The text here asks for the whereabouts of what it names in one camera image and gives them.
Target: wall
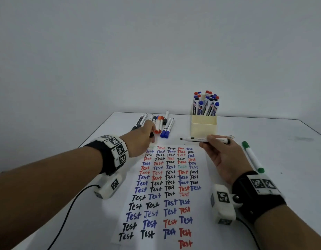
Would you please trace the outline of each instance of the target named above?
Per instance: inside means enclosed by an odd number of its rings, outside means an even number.
[[[0,171],[197,89],[321,132],[321,0],[0,0]]]

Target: forearm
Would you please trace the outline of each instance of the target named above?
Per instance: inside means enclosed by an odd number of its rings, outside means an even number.
[[[321,249],[321,236],[286,205],[261,215],[254,227],[267,250]]]
[[[57,214],[102,168],[78,148],[0,174],[0,249],[11,249]]]

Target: green marker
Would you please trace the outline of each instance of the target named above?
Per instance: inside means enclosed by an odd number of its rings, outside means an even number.
[[[248,154],[248,156],[249,156],[254,168],[258,171],[258,173],[263,174],[264,173],[264,169],[263,169],[260,161],[258,160],[258,158],[255,156],[254,152],[252,151],[252,149],[248,145],[248,143],[246,141],[243,141],[242,145],[245,148],[245,151],[247,152],[247,154]]]

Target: wristband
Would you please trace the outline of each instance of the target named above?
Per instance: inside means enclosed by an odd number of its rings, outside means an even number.
[[[265,212],[286,205],[281,193],[267,175],[255,171],[239,176],[232,186],[232,194],[238,195],[243,204],[239,210],[252,224]]]
[[[102,156],[102,169],[100,174],[106,173],[108,176],[111,176],[123,166],[129,157],[125,142],[117,136],[104,135],[96,138],[85,146],[100,151]]]

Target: person's left arm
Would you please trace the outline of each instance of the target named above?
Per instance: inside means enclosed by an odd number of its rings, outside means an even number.
[[[141,155],[154,138],[154,124],[120,138],[129,157]],[[100,151],[77,148],[0,174],[0,249],[11,249],[57,214],[103,169]]]

